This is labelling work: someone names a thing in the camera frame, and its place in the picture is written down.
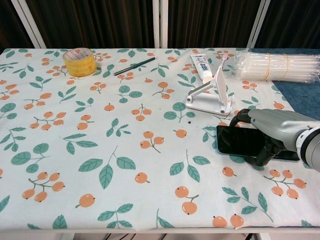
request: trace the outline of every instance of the dark curtain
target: dark curtain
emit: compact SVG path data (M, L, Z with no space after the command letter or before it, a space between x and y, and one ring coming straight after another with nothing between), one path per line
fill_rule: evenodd
M168 47L246 47L259 0L169 0Z
M10 0L0 1L0 53L4 49L33 48L25 27L23 26Z
M151 0L26 0L47 48L153 48Z
M320 48L320 0L271 0L255 48Z

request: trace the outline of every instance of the black pen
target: black pen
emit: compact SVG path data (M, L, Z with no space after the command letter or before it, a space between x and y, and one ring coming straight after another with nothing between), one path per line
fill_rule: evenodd
M135 64L135 65L130 66L130 67L127 67L126 69L117 71L117 72L114 73L114 76L117 76L117 75L119 75L119 74L122 74L122 73L124 73L124 72L126 72L126 71L129 71L129 70L131 70L131 69L135 69L135 68L137 68L137 67L139 67L139 66L141 66L141 65L143 65L143 64L146 64L146 63L148 63L148 62L151 62L151 61L153 61L153 60L155 60L155 59L156 59L155 57L152 57L152 58L150 58L150 59L148 59L148 60L139 62L139 63L137 63L137 64Z

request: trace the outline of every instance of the smartphone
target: smartphone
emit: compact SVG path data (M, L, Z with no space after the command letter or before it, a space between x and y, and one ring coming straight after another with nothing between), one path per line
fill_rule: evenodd
M264 134L252 128L217 126L217 150L221 154L256 157L265 145ZM289 161L299 161L294 151L281 151L273 157Z

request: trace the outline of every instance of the tape roll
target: tape roll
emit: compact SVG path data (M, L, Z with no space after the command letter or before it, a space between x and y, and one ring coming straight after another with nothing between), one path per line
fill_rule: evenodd
M71 76L84 77L96 71L94 53L85 47L78 47L65 52L62 56Z

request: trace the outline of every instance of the white phone stand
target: white phone stand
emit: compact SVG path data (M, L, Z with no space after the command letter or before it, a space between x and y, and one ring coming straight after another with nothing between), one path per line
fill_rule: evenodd
M223 116L229 115L234 96L227 96L223 63L224 61L216 71L213 80L189 91L185 103L188 108ZM205 93L211 88L217 88L218 95Z

